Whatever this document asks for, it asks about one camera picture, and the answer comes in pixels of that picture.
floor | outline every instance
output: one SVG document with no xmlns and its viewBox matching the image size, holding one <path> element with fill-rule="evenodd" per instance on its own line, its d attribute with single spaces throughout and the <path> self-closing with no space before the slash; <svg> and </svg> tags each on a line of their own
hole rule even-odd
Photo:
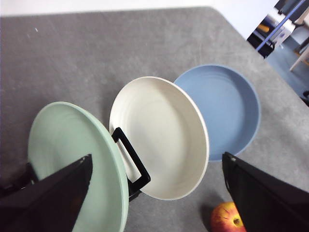
<svg viewBox="0 0 309 232">
<path fill-rule="evenodd" d="M 277 47 L 266 58 L 266 61 L 299 96 L 303 97 L 303 92 L 309 90 L 309 66 L 300 63 L 292 72 L 289 70 L 297 60 L 297 55 L 293 52 L 297 46 L 298 44 L 293 38 L 288 38 L 282 47 Z"/>
</svg>

apple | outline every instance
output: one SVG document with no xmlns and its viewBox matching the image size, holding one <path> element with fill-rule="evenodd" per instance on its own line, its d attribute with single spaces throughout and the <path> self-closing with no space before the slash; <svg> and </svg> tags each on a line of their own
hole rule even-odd
<svg viewBox="0 0 309 232">
<path fill-rule="evenodd" d="M 246 232 L 234 202 L 221 203 L 211 213 L 212 232 Z"/>
</svg>

black handle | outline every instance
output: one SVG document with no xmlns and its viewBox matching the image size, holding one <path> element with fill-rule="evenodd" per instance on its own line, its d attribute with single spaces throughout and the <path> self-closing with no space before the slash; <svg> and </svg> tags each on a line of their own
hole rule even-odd
<svg viewBox="0 0 309 232">
<path fill-rule="evenodd" d="M 129 179 L 127 180 L 129 187 L 129 197 L 135 198 L 140 193 L 140 189 L 150 182 L 150 176 L 120 127 L 117 127 L 115 129 L 112 134 L 112 138 L 114 139 L 115 143 L 117 143 L 119 139 L 122 141 L 127 152 L 131 156 L 134 164 L 136 165 L 137 169 L 141 174 L 141 177 L 137 179 L 134 183 L 132 183 Z"/>
<path fill-rule="evenodd" d="M 224 175 L 224 180 L 225 180 L 225 186 L 228 192 L 230 192 L 230 186 L 228 183 L 229 177 L 231 173 L 234 172 L 235 168 L 237 167 L 236 157 L 233 156 L 229 152 L 224 152 L 222 154 L 222 170 L 223 170 L 223 175 Z"/>
<path fill-rule="evenodd" d="M 20 177 L 6 186 L 0 186 L 0 198 L 17 192 L 38 181 L 38 177 L 36 176 L 31 163 L 27 163 L 26 170 Z"/>
</svg>

